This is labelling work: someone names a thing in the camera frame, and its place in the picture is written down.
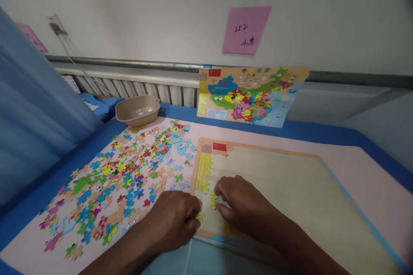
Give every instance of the chinese flag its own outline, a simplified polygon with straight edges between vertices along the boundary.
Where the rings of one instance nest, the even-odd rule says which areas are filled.
[[[220,143],[214,143],[212,146],[214,150],[221,150],[221,151],[227,151],[227,146],[225,144],[220,144]]]
[[[209,69],[208,76],[220,77],[221,76],[221,69]]]

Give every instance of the radiator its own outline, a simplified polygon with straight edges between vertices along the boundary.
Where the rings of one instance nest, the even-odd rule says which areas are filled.
[[[161,103],[197,107],[199,95],[199,80],[179,79],[174,77],[159,77],[139,74],[123,74],[104,71],[86,72],[79,69],[56,68],[62,75],[71,75],[83,92],[91,95],[111,94],[102,88],[95,80],[106,86],[114,95],[125,99],[139,95],[152,95]]]

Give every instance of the left hand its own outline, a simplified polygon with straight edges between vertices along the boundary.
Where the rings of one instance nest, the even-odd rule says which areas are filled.
[[[160,254],[183,246],[196,233],[200,222],[195,217],[200,211],[197,197],[182,191],[164,191],[135,226],[146,234],[150,252]]]

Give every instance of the power outlet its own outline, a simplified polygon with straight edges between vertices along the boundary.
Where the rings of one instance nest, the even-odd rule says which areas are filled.
[[[60,30],[62,30],[62,32],[67,32],[66,29],[63,27],[62,22],[60,21],[59,17],[57,17],[56,14],[53,15],[46,15],[47,21],[48,23],[55,23],[56,25],[59,26]]]

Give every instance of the person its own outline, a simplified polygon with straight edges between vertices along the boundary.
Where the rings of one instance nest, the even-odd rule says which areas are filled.
[[[295,273],[349,274],[292,220],[284,216],[248,181],[222,177],[215,186],[231,208],[218,203],[224,220],[275,248]],[[196,233],[201,205],[182,191],[164,191],[151,211],[80,275],[133,274],[145,261],[177,249]]]

